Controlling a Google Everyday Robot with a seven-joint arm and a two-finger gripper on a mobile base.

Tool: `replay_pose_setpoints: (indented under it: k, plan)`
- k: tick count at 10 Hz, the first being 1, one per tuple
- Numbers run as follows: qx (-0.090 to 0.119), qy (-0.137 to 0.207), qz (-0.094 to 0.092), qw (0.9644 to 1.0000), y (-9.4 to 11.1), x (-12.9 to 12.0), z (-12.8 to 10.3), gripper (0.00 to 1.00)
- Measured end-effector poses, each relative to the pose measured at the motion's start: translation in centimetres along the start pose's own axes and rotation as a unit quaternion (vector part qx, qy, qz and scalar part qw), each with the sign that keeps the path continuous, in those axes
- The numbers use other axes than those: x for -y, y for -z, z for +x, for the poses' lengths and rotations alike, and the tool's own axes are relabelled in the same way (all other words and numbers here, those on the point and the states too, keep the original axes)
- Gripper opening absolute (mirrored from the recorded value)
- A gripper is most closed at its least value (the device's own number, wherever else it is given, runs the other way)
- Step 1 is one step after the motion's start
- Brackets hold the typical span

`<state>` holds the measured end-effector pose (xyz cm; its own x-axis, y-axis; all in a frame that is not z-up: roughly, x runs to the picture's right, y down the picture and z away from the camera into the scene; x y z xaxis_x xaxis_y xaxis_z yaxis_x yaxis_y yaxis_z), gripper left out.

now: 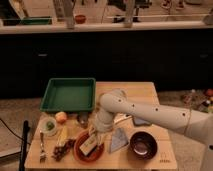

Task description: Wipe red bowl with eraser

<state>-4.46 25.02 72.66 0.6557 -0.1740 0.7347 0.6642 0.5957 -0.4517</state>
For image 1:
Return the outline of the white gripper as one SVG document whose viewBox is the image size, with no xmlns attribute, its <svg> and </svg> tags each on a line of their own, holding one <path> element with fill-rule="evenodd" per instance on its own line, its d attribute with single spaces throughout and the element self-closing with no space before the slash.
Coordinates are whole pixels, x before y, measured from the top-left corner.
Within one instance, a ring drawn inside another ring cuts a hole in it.
<svg viewBox="0 0 213 171">
<path fill-rule="evenodd" d="M 92 121 L 91 127 L 89 128 L 89 134 L 95 134 L 99 140 L 105 139 L 107 131 L 107 125 L 96 119 Z"/>
</svg>

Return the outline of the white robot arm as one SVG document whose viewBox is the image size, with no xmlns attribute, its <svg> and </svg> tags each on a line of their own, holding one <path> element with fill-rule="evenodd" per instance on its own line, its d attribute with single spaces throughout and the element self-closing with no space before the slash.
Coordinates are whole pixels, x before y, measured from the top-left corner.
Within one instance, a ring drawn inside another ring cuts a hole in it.
<svg viewBox="0 0 213 171">
<path fill-rule="evenodd" d="M 93 128 L 99 133 L 112 130 L 118 113 L 135 116 L 172 130 L 205 145 L 200 171 L 213 171 L 213 114 L 165 105 L 136 103 L 125 97 L 121 89 L 103 93 Z"/>
</svg>

